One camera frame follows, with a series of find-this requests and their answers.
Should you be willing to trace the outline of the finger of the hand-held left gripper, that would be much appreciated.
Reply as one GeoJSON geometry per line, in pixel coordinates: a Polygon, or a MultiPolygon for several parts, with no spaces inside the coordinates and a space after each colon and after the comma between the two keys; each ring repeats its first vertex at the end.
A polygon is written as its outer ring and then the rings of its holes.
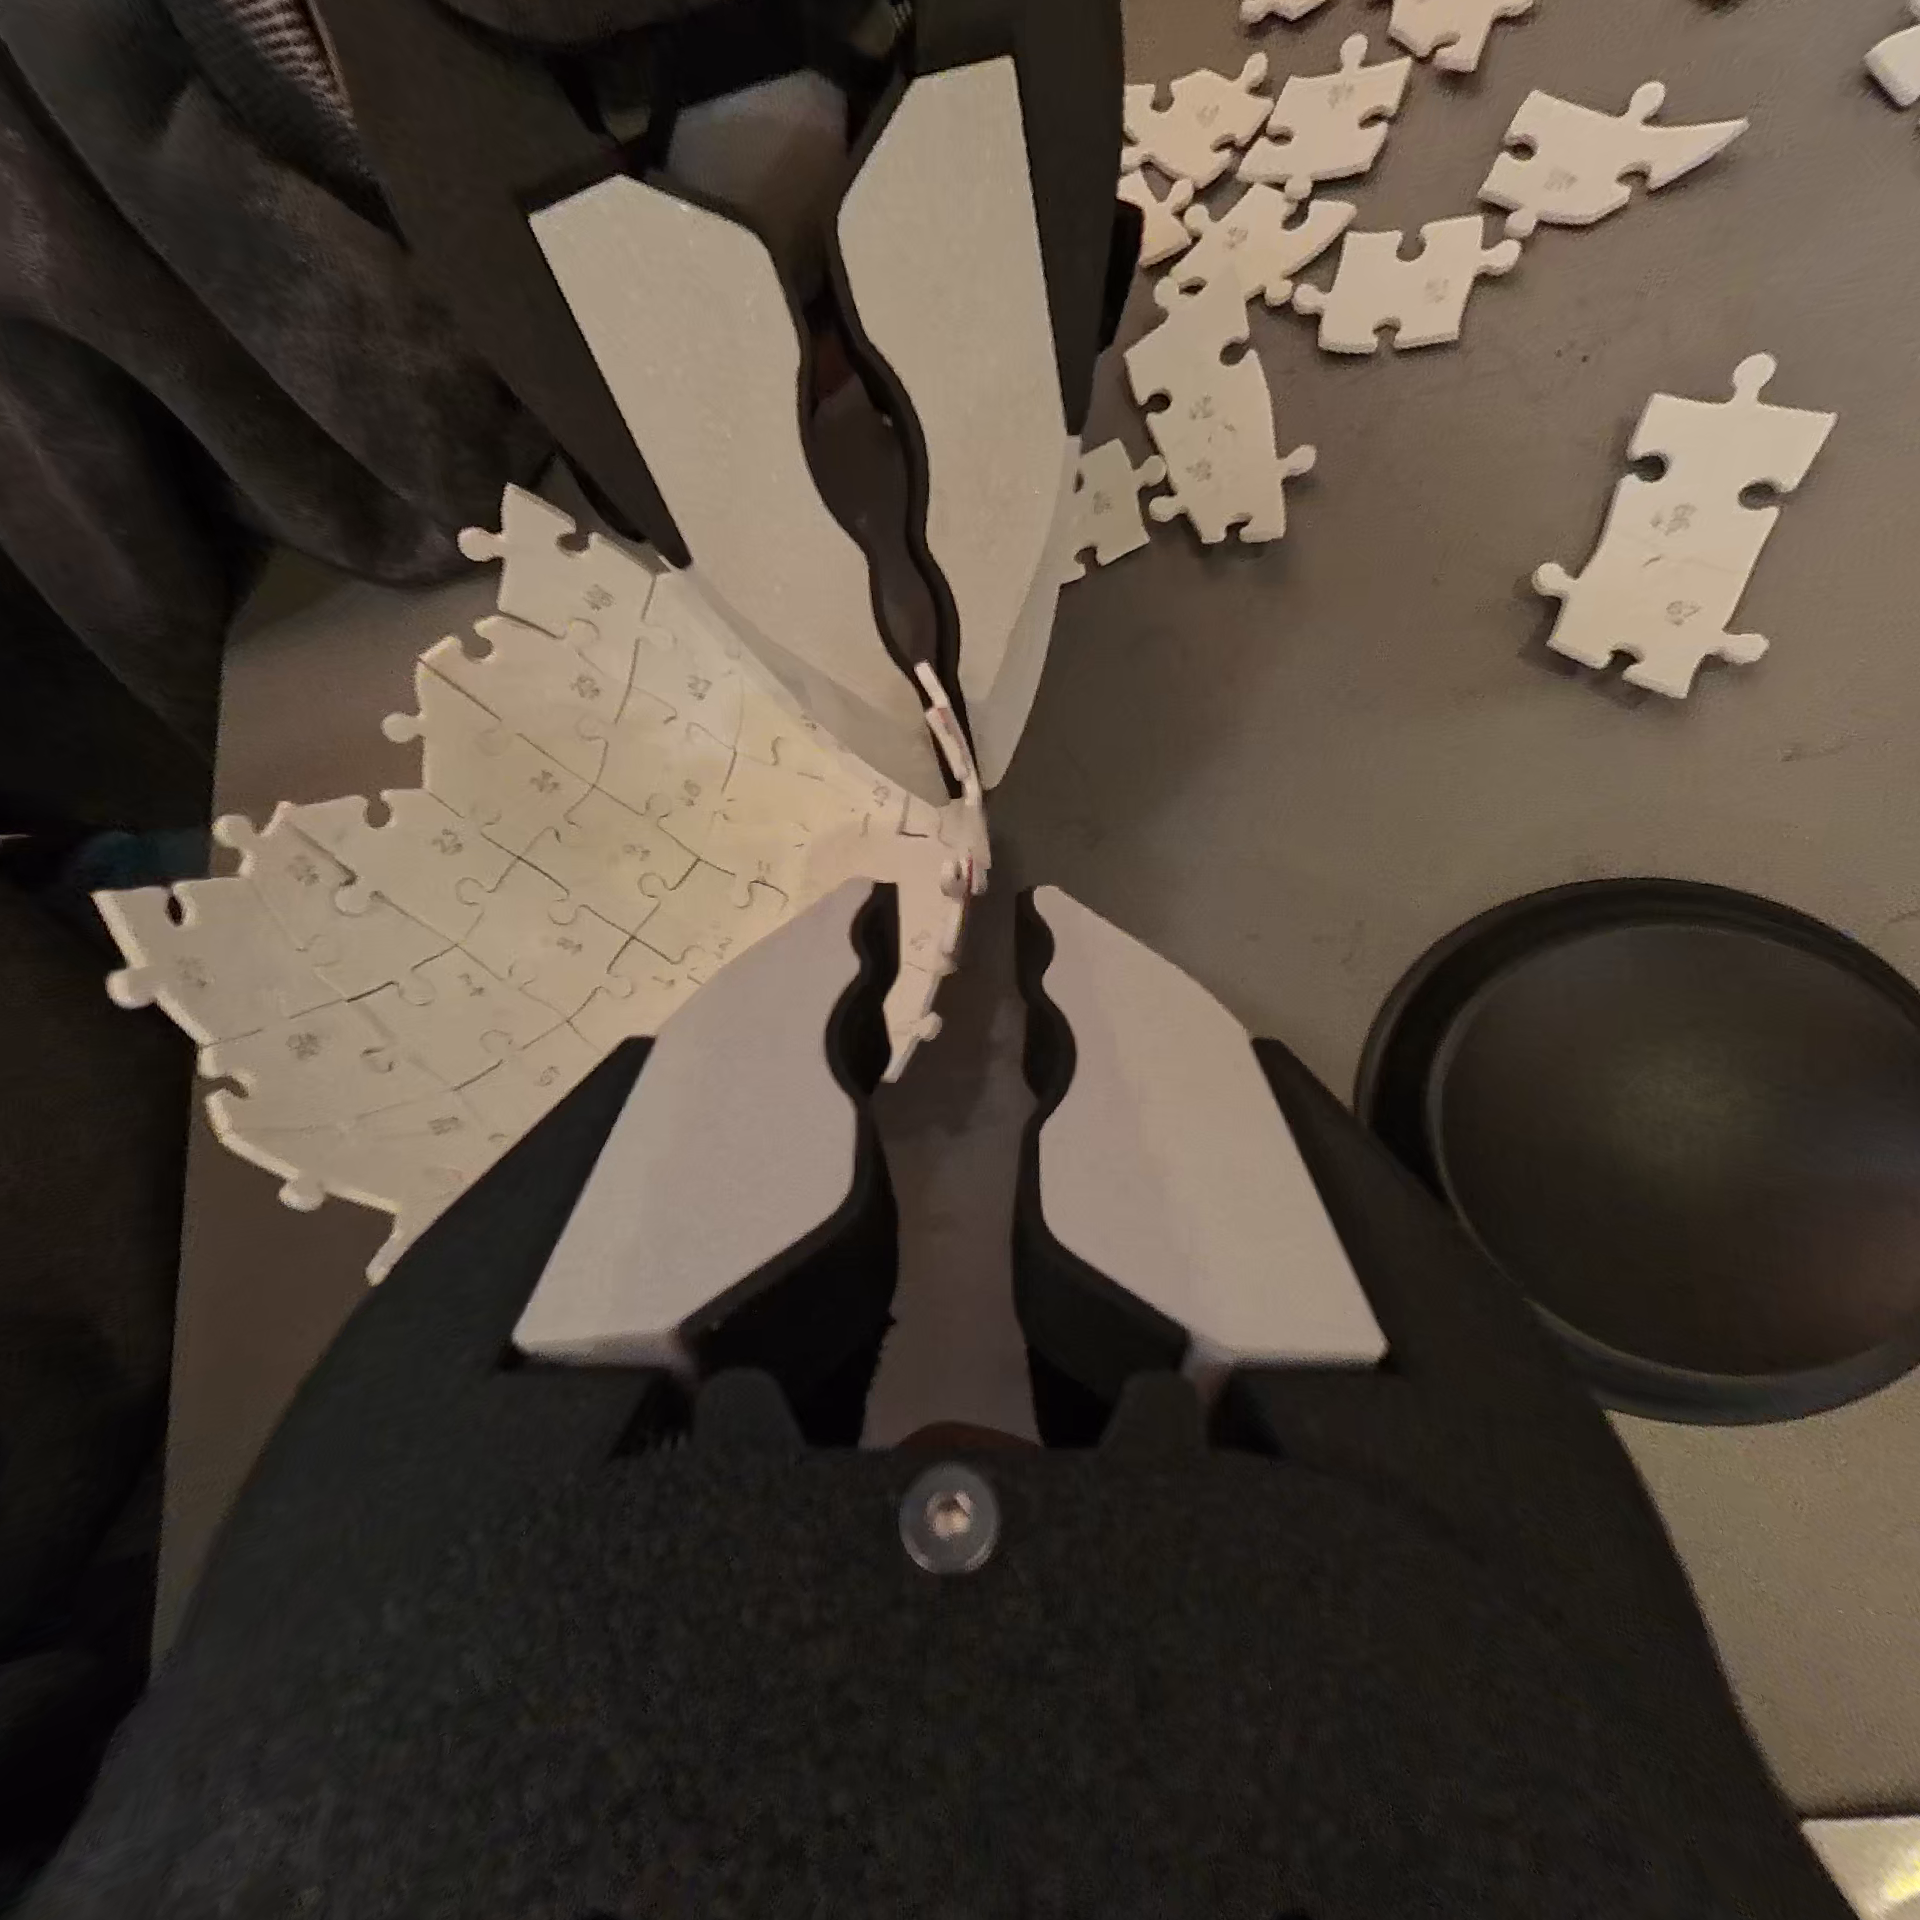
{"type": "Polygon", "coordinates": [[[532,211],[530,228],[698,594],[838,746],[904,787],[946,787],[868,558],[810,465],[798,307],[762,236],[634,177],[532,211]]]}
{"type": "Polygon", "coordinates": [[[916,430],[918,530],[955,617],[952,677],[980,781],[996,787],[1041,692],[1084,459],[1018,72],[906,81],[854,161],[832,230],[857,338],[916,430]]]}

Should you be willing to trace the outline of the group of white puzzle pieces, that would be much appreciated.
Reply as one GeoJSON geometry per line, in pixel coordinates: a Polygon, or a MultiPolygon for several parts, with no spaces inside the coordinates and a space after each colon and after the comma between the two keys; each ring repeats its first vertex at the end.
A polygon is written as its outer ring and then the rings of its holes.
{"type": "Polygon", "coordinates": [[[1826,40],[1859,5],[1548,10],[1540,28],[1540,5],[1386,5],[1329,72],[1270,81],[1258,49],[1236,78],[1125,92],[1120,208],[1163,275],[1122,366],[1157,456],[1084,456],[1084,552],[1141,546],[1144,512],[1206,544],[1285,537],[1316,451],[1281,444],[1258,310],[1310,323],[1329,368],[1454,352],[1514,272],[1525,294],[1456,366],[1516,422],[1492,477],[1470,476],[1473,432],[1433,394],[1378,394],[1398,425],[1371,476],[1433,459],[1424,509],[1466,516],[1449,553],[1517,526],[1506,477],[1556,529],[1533,499],[1614,422],[1611,372],[1718,376],[1646,397],[1592,552],[1532,569],[1549,656],[1672,701],[1702,666],[1762,660],[1740,606],[1856,401],[1915,500],[1915,157],[1866,107],[1915,114],[1915,5],[1848,81],[1826,40]]]}

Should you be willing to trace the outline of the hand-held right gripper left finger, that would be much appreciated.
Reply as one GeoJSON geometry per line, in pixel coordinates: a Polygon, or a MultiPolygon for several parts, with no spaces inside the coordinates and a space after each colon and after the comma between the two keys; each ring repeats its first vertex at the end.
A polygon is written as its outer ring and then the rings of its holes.
{"type": "Polygon", "coordinates": [[[849,1369],[892,1323],[873,1093],[896,886],[849,880],[661,1029],[513,1332],[525,1361],[849,1369]]]}

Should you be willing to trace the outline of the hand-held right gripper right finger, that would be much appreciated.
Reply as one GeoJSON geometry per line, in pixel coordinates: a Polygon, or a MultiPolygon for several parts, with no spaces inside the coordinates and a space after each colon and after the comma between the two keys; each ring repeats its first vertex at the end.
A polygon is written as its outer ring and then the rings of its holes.
{"type": "Polygon", "coordinates": [[[1253,1033],[1064,886],[1018,913],[1018,1308],[1064,1374],[1370,1369],[1386,1332],[1253,1033]]]}

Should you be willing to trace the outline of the black round puzzle stand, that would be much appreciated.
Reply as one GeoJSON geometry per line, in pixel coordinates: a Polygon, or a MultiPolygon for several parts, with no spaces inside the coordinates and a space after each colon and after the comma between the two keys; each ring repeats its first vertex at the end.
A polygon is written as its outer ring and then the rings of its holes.
{"type": "Polygon", "coordinates": [[[1354,1106],[1606,1409],[1782,1424],[1915,1374],[1918,995],[1826,922],[1508,899],[1388,995],[1354,1106]]]}

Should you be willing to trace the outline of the person's left forearm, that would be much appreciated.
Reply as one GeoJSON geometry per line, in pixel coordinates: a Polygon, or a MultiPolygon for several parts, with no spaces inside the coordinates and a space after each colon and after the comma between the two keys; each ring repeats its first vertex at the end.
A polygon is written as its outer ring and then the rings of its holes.
{"type": "Polygon", "coordinates": [[[377,585],[554,442],[410,260],[310,5],[4,3],[4,626],[209,752],[292,548],[377,585]]]}

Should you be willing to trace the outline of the partly built colourful puzzle ball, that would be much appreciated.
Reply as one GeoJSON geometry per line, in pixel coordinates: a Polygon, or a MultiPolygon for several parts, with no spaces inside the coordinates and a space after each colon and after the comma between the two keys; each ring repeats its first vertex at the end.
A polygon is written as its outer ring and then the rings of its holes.
{"type": "Polygon", "coordinates": [[[496,565],[496,613],[429,644],[385,721],[421,784],[227,817],[232,873],[92,899],[107,995],[194,1043],[210,1131],[288,1210],[389,1218],[372,1284],[612,1046],[843,880],[896,886],[899,1078],[993,864],[929,668],[908,708],[942,802],[804,717],[682,572],[540,494],[505,488],[459,546],[496,565]]]}

